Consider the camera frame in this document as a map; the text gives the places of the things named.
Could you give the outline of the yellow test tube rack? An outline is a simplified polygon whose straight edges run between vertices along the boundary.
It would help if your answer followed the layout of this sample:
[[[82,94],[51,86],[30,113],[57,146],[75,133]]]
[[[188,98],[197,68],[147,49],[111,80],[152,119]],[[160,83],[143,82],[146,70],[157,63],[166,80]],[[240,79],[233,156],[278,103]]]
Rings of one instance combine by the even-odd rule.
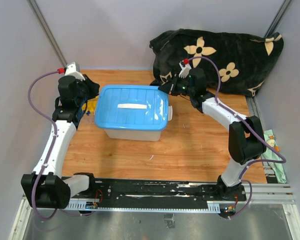
[[[83,104],[82,110],[93,114],[96,110],[96,106],[97,106],[97,99],[91,99],[87,103]]]

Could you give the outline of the clear plastic tube rack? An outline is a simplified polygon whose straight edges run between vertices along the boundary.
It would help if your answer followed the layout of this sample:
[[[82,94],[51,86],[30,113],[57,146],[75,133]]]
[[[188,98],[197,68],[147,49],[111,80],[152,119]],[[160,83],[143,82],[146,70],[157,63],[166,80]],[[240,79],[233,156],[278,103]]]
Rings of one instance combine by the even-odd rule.
[[[80,122],[79,125],[95,125],[95,116],[93,114],[90,115],[84,115]]]

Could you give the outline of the white plastic bin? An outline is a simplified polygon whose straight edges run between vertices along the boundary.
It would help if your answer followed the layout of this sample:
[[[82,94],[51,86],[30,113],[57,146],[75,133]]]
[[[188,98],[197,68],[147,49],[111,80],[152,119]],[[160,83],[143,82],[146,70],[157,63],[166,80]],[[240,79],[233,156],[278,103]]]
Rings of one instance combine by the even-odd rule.
[[[102,112],[95,117],[95,123],[112,139],[156,142],[172,117],[173,107],[165,103],[159,106],[127,103],[111,109],[108,117]]]

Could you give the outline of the blue plastic tray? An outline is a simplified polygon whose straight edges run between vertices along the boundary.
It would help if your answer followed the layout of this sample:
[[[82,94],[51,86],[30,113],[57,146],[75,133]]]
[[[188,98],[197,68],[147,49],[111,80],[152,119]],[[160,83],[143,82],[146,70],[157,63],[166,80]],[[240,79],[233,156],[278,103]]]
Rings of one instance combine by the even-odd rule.
[[[104,86],[98,96],[95,124],[105,130],[163,131],[172,119],[169,97],[157,86]]]

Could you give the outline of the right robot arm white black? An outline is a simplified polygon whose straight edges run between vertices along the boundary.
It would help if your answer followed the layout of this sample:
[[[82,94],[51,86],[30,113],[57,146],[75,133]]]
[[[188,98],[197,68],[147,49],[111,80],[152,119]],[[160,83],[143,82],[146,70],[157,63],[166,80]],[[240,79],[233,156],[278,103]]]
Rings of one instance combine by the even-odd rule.
[[[217,179],[216,193],[222,200],[230,199],[242,184],[248,165],[266,151],[260,119],[238,113],[223,104],[207,90],[206,75],[201,68],[191,69],[186,78],[175,75],[158,89],[171,96],[188,96],[195,109],[210,116],[228,131],[230,160]]]

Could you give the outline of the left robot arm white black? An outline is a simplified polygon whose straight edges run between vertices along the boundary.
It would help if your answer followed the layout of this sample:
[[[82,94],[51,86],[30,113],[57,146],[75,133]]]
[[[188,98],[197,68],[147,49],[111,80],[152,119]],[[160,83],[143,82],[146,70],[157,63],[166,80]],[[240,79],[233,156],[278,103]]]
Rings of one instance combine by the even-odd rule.
[[[21,186],[33,209],[65,209],[75,195],[91,198],[97,193],[93,173],[77,172],[63,179],[62,169],[84,115],[82,107],[99,95],[99,88],[86,74],[64,75],[58,80],[59,97],[55,99],[54,112],[45,116],[51,122],[47,144],[32,173],[21,178]]]

